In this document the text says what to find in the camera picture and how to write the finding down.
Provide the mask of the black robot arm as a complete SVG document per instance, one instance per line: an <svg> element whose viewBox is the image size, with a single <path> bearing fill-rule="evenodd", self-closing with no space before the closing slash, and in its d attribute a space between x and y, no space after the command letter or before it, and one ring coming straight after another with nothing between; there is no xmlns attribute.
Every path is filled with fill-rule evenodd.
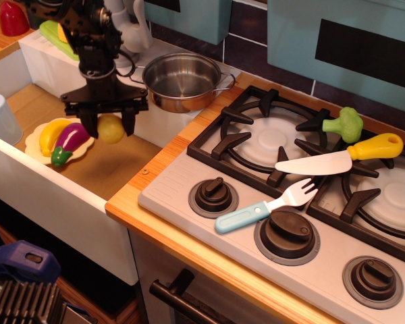
<svg viewBox="0 0 405 324"><path fill-rule="evenodd" d="M120 113L122 126L133 135L136 115L148 110L147 90L124 84L115 67L122 45L121 32L103 1L25 1L28 13L60 23L75 54L85 86L60 96L67 115L80 119L98 138L98 116Z"/></svg>

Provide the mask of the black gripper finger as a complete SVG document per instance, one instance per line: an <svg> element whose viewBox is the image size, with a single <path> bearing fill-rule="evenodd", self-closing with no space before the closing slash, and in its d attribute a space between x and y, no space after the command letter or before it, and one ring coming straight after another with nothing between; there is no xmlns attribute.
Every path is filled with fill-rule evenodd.
<svg viewBox="0 0 405 324"><path fill-rule="evenodd" d="M93 137L98 138L99 133L97 130L98 117L96 113L80 112L79 117L81 124L84 126L87 133Z"/></svg>
<svg viewBox="0 0 405 324"><path fill-rule="evenodd" d="M136 111L133 107L126 107L121 112L122 125L127 136L134 133L136 123Z"/></svg>

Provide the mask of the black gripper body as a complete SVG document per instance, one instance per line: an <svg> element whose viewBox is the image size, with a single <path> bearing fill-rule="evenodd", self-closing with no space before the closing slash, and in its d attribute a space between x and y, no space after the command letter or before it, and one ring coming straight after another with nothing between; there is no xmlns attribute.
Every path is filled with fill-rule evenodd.
<svg viewBox="0 0 405 324"><path fill-rule="evenodd" d="M113 113L130 109L135 114L149 109L147 90L123 83L117 77L117 70L101 72L94 69L80 69L86 84L60 96L68 115L78 115L83 108L92 113Z"/></svg>

